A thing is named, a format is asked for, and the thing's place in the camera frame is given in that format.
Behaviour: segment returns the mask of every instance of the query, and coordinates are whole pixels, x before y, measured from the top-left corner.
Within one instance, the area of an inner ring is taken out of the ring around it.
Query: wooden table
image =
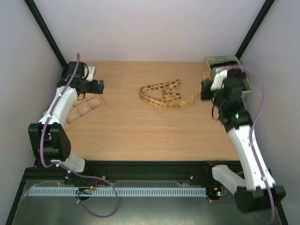
[[[181,79],[176,92],[188,98],[201,86],[204,63],[87,62],[105,81],[106,109],[67,129],[72,150],[88,160],[239,160],[212,103],[183,109],[155,108],[139,98],[144,85]],[[161,91],[149,94],[161,98]]]

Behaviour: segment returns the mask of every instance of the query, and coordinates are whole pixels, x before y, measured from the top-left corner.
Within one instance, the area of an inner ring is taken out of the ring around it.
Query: gray wall
[[[35,2],[66,60],[204,61],[236,53],[264,0]]]
[[[255,116],[266,83],[266,104],[256,137],[267,166],[286,189],[283,207],[289,224],[300,222],[300,1],[275,1],[241,59],[259,76],[249,74],[254,92],[246,101]]]
[[[0,68],[0,224],[5,224],[24,169],[34,161],[27,128],[47,109],[61,73],[23,0],[1,1]]]

